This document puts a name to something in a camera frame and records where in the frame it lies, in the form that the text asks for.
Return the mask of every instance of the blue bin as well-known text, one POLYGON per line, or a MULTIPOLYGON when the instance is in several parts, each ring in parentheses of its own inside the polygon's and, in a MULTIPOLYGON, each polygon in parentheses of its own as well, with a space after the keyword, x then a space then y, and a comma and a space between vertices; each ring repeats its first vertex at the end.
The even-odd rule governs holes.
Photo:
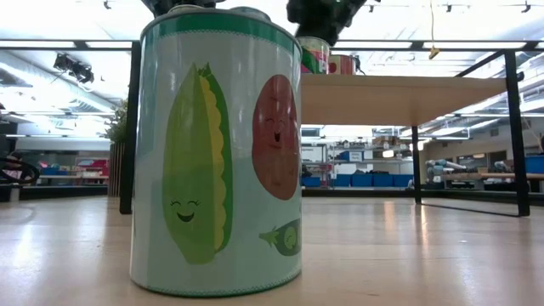
POLYGON ((544 156, 525 157, 525 170, 527 173, 544 173, 544 156))
POLYGON ((57 175, 58 171, 59 171, 59 169, 57 169, 57 168, 47 167, 47 168, 42 169, 42 174, 43 175, 57 175))
POLYGON ((393 187, 393 175, 374 174, 374 187, 393 187))
POLYGON ((349 187, 351 174, 337 174, 337 179, 332 180, 335 187, 349 187))
POLYGON ((320 187, 321 179, 315 177, 303 178, 303 185, 306 187, 320 187))
POLYGON ((393 185, 395 187, 408 187, 408 182, 413 178, 412 174, 395 174, 393 175, 393 185))
POLYGON ((372 174, 354 174, 351 176, 352 187, 372 187, 372 174))
POLYGON ((349 151, 344 151, 338 154, 338 159, 340 159, 341 161, 349 161, 349 151))

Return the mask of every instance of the table top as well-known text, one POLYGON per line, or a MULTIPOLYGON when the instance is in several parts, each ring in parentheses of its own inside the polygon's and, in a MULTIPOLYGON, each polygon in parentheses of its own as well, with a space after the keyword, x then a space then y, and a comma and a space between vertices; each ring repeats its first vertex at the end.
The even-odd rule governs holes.
POLYGON ((302 75, 302 124, 418 126, 506 91, 504 79, 302 75))

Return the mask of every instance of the cartoon tomato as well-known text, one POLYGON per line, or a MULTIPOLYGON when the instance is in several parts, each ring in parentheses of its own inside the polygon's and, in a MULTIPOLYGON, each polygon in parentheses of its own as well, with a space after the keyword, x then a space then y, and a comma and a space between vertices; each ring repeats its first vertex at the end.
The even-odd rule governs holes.
POLYGON ((291 83, 272 76, 253 113, 253 168, 261 185, 281 200, 292 198, 298 183, 298 123, 291 83))

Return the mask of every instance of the green rim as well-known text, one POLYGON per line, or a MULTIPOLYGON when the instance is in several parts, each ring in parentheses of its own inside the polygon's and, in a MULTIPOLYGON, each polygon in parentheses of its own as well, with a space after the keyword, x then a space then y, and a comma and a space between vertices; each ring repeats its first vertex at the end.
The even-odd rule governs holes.
POLYGON ((151 22, 142 33, 142 41, 150 46, 156 40, 178 33, 226 32, 251 36, 276 44, 293 54, 301 52, 297 40, 277 25, 237 13, 222 10, 198 10, 190 13, 167 14, 151 22))
POLYGON ((288 275, 287 277, 269 283, 264 286, 252 286, 249 288, 244 289, 238 289, 238 290, 217 290, 217 291, 181 291, 181 290, 170 290, 170 289, 164 289, 164 288, 157 288, 154 286, 145 286, 139 282, 137 282, 135 279, 132 279, 134 284, 141 286, 144 289, 151 290, 153 292, 159 292, 163 294, 168 295, 174 295, 174 296, 180 296, 180 297, 186 297, 186 298, 228 298, 228 297, 235 297, 240 295, 246 295, 246 294, 253 294, 253 293, 259 293, 259 292, 265 292, 270 289, 274 289, 276 287, 285 285, 286 283, 294 280, 301 274, 302 270, 297 270, 295 273, 288 275))

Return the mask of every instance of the green stripe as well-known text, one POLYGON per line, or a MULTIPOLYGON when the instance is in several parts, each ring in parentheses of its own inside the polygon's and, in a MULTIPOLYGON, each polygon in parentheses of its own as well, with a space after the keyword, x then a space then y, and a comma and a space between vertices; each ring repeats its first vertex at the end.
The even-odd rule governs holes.
POLYGON ((276 29, 264 20, 255 20, 238 14, 181 14, 153 25, 144 35, 145 44, 150 46, 156 39, 195 31, 230 32, 247 35, 274 43, 287 50, 290 54, 293 54, 295 49, 300 52, 300 47, 293 37, 276 29))

